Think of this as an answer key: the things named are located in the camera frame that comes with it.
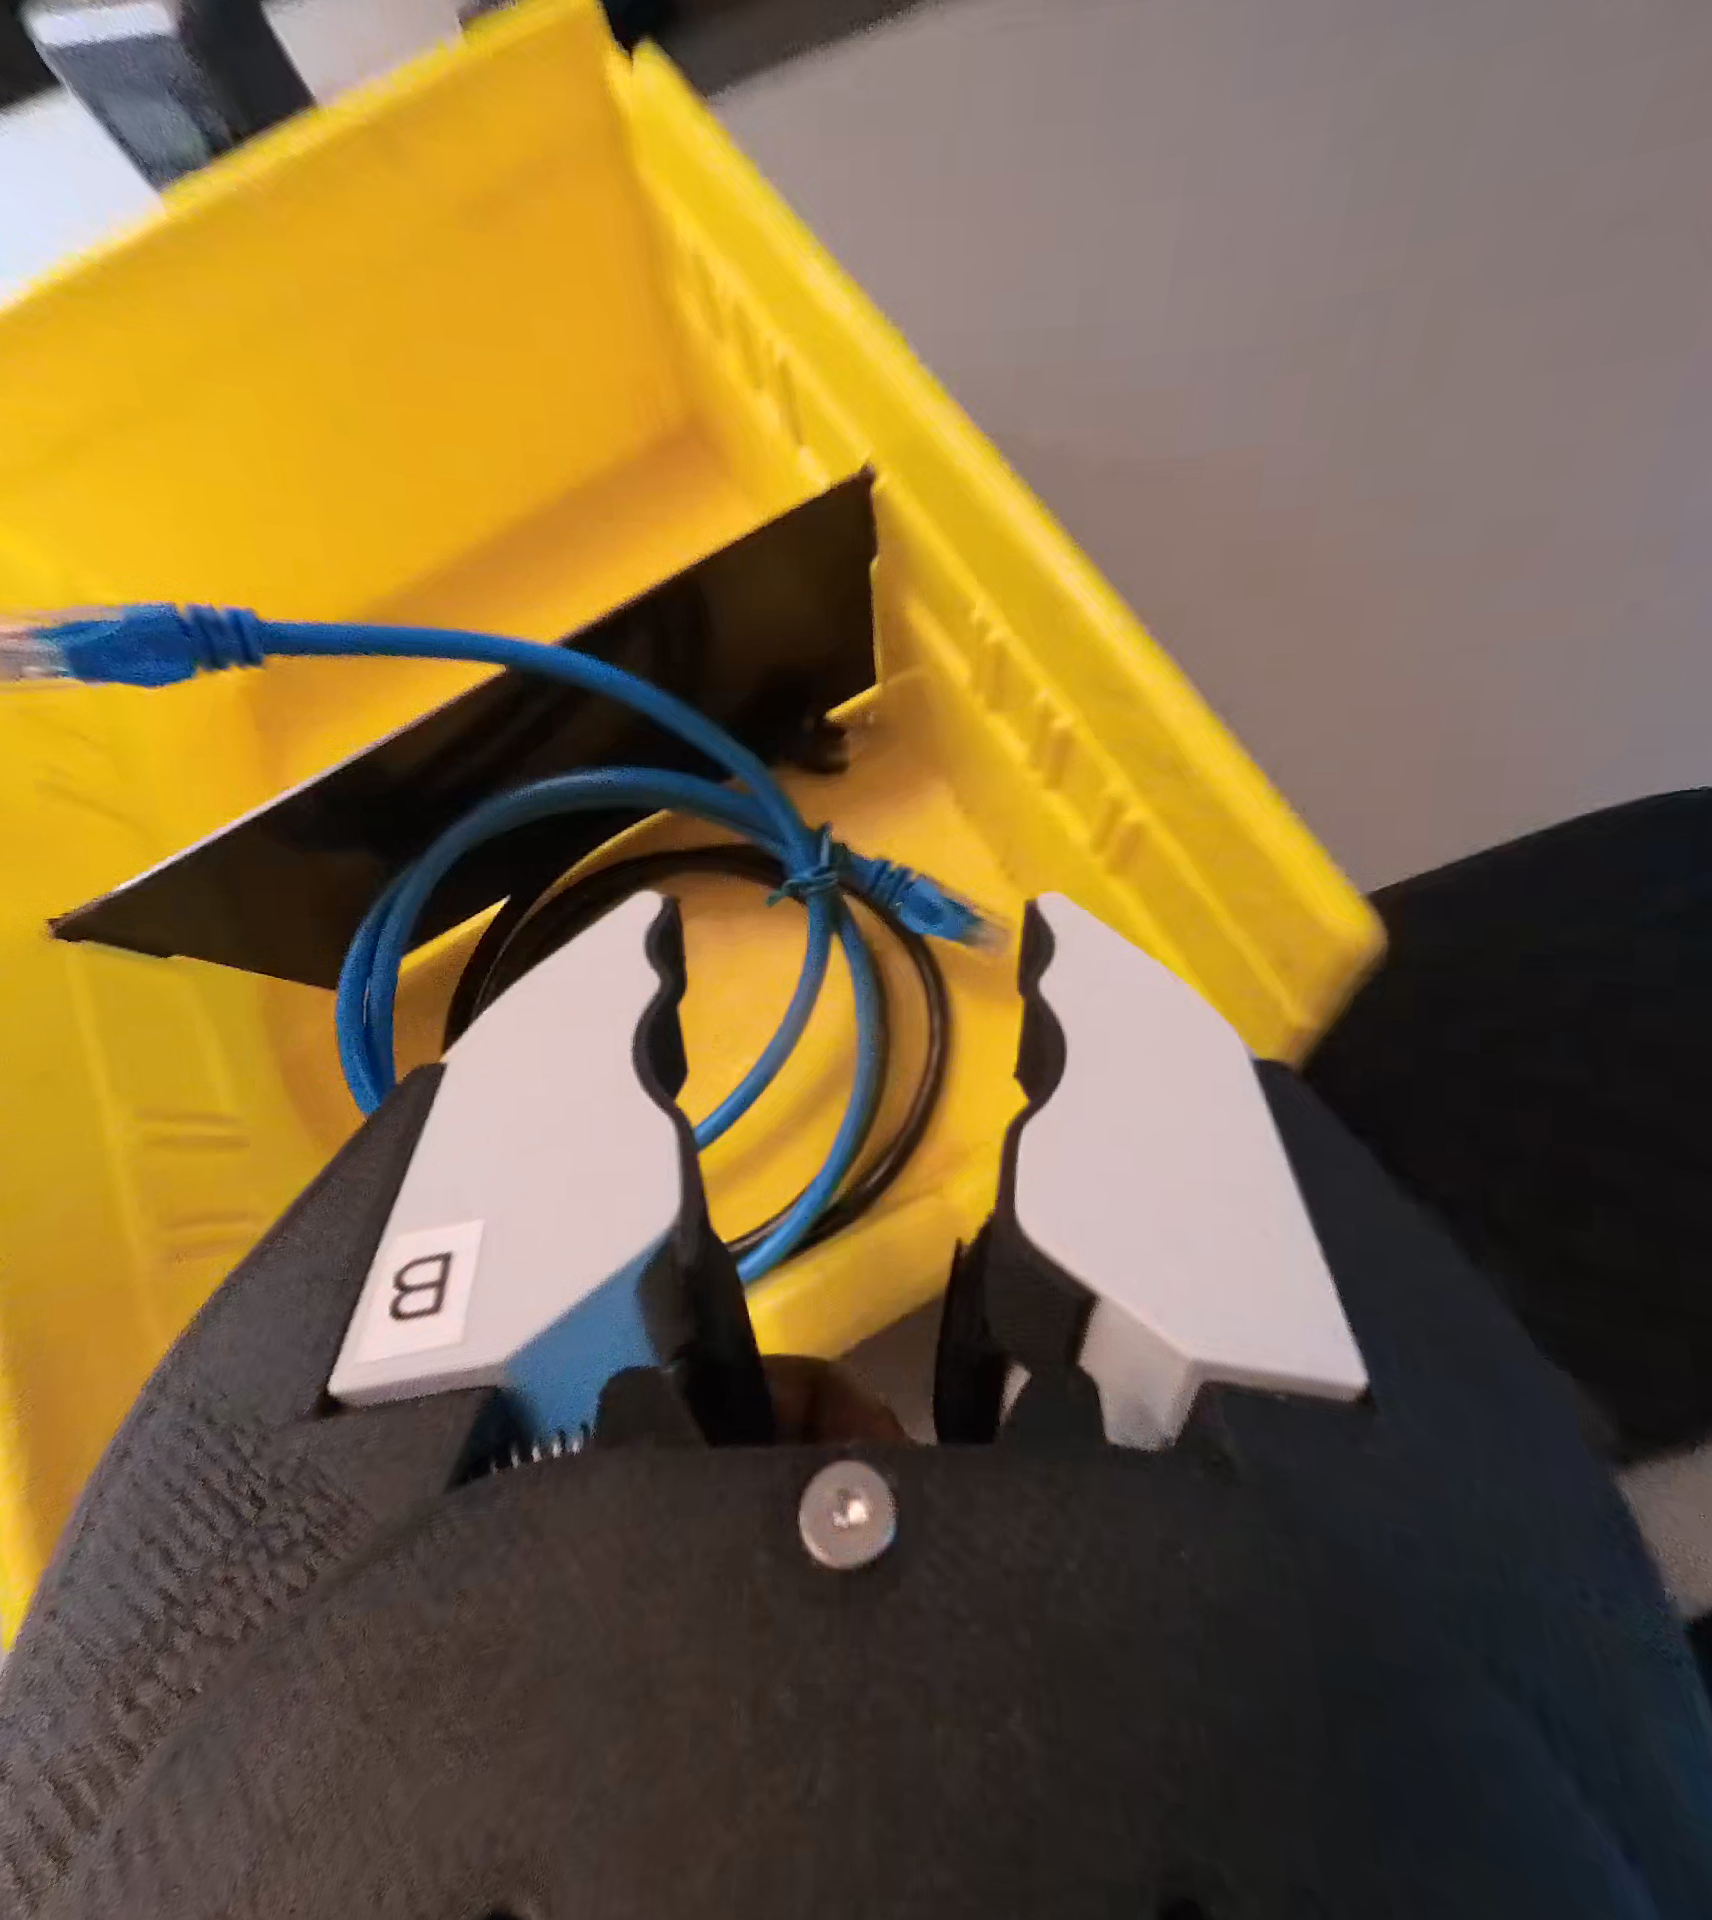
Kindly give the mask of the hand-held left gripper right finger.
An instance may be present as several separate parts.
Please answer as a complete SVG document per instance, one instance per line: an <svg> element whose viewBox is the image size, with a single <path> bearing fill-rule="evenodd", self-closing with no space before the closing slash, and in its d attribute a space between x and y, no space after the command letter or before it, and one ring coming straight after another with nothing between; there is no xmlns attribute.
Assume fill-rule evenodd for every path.
<svg viewBox="0 0 1712 1920"><path fill-rule="evenodd" d="M1208 1388L1355 1407L1361 1347L1258 1058L1066 894L1023 906L1018 1113L976 1268L1002 1421L1061 1394L1169 1449Z"/></svg>

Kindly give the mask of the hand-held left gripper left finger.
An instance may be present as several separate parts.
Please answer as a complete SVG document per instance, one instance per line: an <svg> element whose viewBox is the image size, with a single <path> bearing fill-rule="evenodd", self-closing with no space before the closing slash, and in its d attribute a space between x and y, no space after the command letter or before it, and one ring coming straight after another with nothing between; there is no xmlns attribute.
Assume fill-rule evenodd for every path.
<svg viewBox="0 0 1712 1920"><path fill-rule="evenodd" d="M595 1407L696 1337L714 1243L686 1077L679 909L638 893L440 1062L328 1380L344 1407L498 1388Z"/></svg>

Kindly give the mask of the yellow plastic bin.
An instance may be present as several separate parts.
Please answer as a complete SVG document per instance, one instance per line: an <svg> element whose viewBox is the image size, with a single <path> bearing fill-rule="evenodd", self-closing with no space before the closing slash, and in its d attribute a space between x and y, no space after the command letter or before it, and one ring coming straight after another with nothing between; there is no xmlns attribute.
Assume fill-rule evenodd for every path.
<svg viewBox="0 0 1712 1920"><path fill-rule="evenodd" d="M0 616L561 640L867 468L874 680L811 820L1068 894L1300 1060L1371 906L670 60L522 5L0 310ZM171 1341L358 1124L319 987L47 926L480 675L0 686L0 1643Z"/></svg>

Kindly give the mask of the person's left hand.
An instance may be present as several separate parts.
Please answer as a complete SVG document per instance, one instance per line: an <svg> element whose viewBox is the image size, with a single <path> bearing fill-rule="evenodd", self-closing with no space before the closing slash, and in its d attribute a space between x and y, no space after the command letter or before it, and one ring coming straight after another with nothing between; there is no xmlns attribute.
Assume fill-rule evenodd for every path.
<svg viewBox="0 0 1712 1920"><path fill-rule="evenodd" d="M771 1437L785 1446L905 1445L891 1407L840 1365L820 1357L763 1357Z"/></svg>

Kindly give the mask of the black bin divider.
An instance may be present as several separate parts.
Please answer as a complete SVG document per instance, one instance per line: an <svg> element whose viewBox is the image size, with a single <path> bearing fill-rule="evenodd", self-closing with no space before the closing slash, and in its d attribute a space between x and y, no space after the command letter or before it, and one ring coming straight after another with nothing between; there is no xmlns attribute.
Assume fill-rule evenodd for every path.
<svg viewBox="0 0 1712 1920"><path fill-rule="evenodd" d="M805 499L565 638L732 734L763 765L826 772L830 715L875 680L874 473ZM493 675L61 916L71 946L188 958L331 991L363 914L485 801L565 772L715 779L606 697Z"/></svg>

